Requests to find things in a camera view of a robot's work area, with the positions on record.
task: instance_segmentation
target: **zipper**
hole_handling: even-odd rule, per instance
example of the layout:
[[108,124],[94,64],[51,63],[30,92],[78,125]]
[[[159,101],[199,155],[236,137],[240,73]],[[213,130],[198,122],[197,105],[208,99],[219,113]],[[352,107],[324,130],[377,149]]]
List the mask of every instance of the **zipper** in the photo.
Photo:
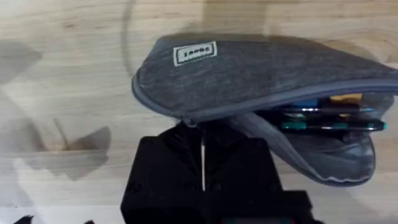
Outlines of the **zipper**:
[[138,84],[138,76],[139,71],[132,79],[132,91],[134,96],[141,104],[155,111],[156,113],[181,119],[189,126],[196,126],[196,124],[204,121],[221,119],[228,116],[234,116],[237,114],[248,113],[275,106],[282,106],[298,101],[311,100],[314,98],[345,95],[350,93],[398,93],[398,81],[395,78],[349,80],[318,84],[315,86],[305,86],[296,90],[290,90],[283,93],[276,93],[269,96],[246,100],[233,105],[184,113],[180,111],[171,111],[150,99],[144,92],[142,92],[141,87]]

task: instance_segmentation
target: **fabric pencil pouch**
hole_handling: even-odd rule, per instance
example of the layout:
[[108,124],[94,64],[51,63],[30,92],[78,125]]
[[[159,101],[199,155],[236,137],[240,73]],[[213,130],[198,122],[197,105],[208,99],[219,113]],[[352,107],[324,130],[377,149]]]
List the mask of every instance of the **fabric pencil pouch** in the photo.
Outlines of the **fabric pencil pouch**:
[[285,162],[317,182],[352,186],[375,168],[368,133],[341,139],[284,134],[255,112],[303,100],[364,93],[380,118],[398,93],[398,71],[309,40],[187,40],[164,37],[132,81],[135,97],[160,114],[197,124],[223,119],[267,140]]

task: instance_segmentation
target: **gray fabric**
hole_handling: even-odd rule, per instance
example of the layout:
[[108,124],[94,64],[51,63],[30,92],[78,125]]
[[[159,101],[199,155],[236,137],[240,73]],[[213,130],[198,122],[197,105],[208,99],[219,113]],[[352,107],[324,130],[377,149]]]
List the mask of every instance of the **gray fabric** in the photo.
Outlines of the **gray fabric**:
[[281,133],[255,110],[293,101],[367,93],[362,105],[380,118],[398,93],[398,71],[380,63],[290,37],[262,42],[219,40],[218,55],[175,66],[174,47],[212,41],[160,39],[133,80],[136,98],[148,108],[184,119],[225,121],[264,138],[279,157],[307,177],[327,185],[353,186],[369,180],[375,155],[367,133],[342,139]]
[[[381,119],[393,103],[392,94],[363,94],[361,105],[376,110],[361,116]],[[286,163],[325,185],[349,187],[363,184],[376,168],[374,146],[368,133],[346,133],[341,138],[282,133],[255,113],[233,116],[226,122],[248,137],[265,139],[270,149]]]
[[396,83],[398,89],[397,70],[315,42],[286,40],[217,41],[217,56],[175,67],[173,47],[206,41],[160,39],[135,77],[137,95],[173,112],[169,114],[189,117],[197,111],[328,83],[368,79],[373,84],[372,79],[385,78],[396,80],[389,84]]

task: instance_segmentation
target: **gray pencil case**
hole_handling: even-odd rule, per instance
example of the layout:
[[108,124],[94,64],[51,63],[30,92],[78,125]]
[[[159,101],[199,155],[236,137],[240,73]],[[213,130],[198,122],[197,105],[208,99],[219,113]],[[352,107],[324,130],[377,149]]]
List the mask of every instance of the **gray pencil case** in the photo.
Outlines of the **gray pencil case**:
[[233,128],[267,140],[271,150],[317,182],[352,186],[375,168],[368,133],[342,139],[281,133],[254,111],[297,101],[364,94],[380,118],[398,92],[398,71],[316,42],[273,37],[261,42],[157,41],[132,81],[146,107],[188,124],[223,119]]

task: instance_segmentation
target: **black plastic part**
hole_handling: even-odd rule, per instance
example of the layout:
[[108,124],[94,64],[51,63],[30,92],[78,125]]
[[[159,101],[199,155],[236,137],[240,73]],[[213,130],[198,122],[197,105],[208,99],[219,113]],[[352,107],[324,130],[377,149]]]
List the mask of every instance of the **black plastic part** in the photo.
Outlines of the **black plastic part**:
[[[201,145],[205,146],[205,191]],[[289,218],[315,223],[305,191],[283,191],[266,142],[221,122],[141,139],[123,197],[127,224]]]

